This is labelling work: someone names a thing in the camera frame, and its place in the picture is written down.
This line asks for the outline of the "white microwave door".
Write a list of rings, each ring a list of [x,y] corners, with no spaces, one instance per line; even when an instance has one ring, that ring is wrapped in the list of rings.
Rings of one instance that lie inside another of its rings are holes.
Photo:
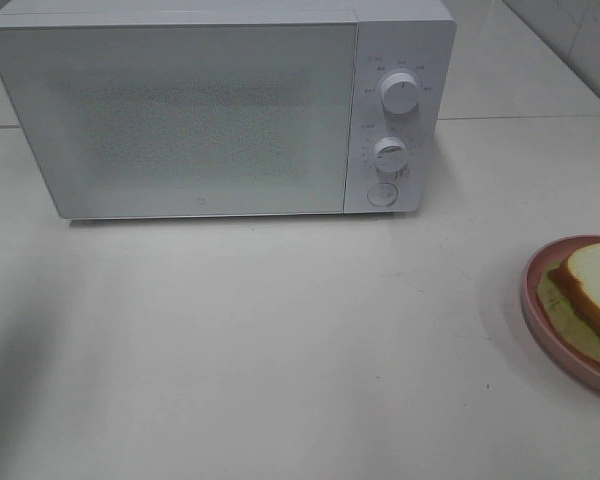
[[[352,24],[0,29],[0,77],[60,216],[343,207]]]

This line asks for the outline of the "sandwich with white bread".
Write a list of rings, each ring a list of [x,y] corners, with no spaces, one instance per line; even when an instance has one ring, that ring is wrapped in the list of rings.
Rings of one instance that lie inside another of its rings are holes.
[[[600,371],[600,242],[548,268],[537,297],[560,341]]]

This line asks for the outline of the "round microwave door-release button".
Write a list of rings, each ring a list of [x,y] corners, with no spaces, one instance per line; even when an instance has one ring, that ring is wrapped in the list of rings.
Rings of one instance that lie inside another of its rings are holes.
[[[395,203],[398,189],[391,183],[378,183],[367,192],[367,200],[377,207],[388,207]]]

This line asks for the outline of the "white microwave knob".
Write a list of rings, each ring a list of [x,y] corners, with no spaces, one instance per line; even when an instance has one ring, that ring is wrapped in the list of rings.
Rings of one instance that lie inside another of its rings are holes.
[[[421,82],[408,70],[390,72],[380,82],[381,102],[394,115],[405,115],[414,110],[420,100]]]
[[[397,137],[384,137],[374,144],[372,157],[378,171],[387,174],[397,173],[407,166],[407,147]]]

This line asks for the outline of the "pink round plate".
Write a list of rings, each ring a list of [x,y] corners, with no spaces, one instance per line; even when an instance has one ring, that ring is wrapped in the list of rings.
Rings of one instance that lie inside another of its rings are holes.
[[[520,301],[530,333],[545,354],[566,374],[600,394],[600,363],[568,345],[553,328],[538,295],[542,275],[579,248],[600,243],[600,235],[575,235],[544,245],[528,260],[522,274]]]

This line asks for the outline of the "white microwave oven body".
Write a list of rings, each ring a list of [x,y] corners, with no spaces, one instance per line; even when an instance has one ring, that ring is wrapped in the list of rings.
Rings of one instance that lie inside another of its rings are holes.
[[[0,29],[315,24],[356,28],[342,209],[194,217],[415,211],[456,33],[454,19],[439,1],[12,1],[0,10]],[[380,82],[398,70],[415,73],[421,82],[419,104],[405,115],[387,112],[381,102]],[[373,146],[384,137],[406,144],[407,166],[397,173],[382,173],[374,166]],[[378,183],[397,187],[393,205],[369,203],[367,192]]]

